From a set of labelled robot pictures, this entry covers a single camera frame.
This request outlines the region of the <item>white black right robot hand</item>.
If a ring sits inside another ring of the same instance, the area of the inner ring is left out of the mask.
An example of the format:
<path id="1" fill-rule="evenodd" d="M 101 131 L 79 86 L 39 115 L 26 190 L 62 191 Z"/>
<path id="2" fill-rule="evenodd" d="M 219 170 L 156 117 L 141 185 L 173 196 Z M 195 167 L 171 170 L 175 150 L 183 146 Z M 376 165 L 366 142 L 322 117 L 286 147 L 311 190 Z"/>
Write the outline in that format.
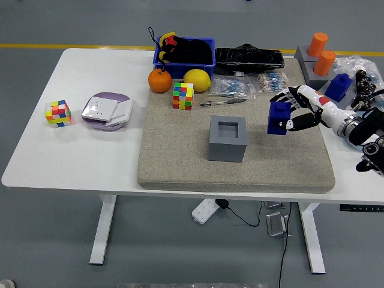
<path id="1" fill-rule="evenodd" d="M 307 85 L 290 86 L 273 96 L 270 102 L 287 103 L 291 112 L 298 109 L 310 111 L 280 122 L 278 126 L 287 131 L 300 131 L 321 123 L 338 133 L 345 121 L 355 116 L 354 111 L 338 108 L 328 97 Z"/>

